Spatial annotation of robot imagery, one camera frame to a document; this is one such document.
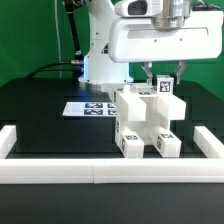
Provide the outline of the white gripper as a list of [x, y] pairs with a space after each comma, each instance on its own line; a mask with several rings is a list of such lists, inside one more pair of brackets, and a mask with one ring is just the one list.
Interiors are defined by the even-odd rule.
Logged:
[[179, 61], [172, 74], [178, 85], [186, 61], [217, 58], [222, 51], [221, 11], [192, 12], [185, 25], [174, 30], [159, 30], [150, 18], [118, 18], [110, 30], [109, 56], [117, 63], [144, 62], [147, 83], [153, 82], [152, 63]]

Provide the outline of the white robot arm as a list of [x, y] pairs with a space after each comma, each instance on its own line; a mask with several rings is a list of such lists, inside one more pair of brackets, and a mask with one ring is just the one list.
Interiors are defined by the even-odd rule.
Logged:
[[81, 80], [92, 85], [131, 82], [129, 65], [140, 62], [148, 76], [154, 62], [211, 59], [222, 50], [224, 12], [192, 0], [84, 0], [90, 50]]

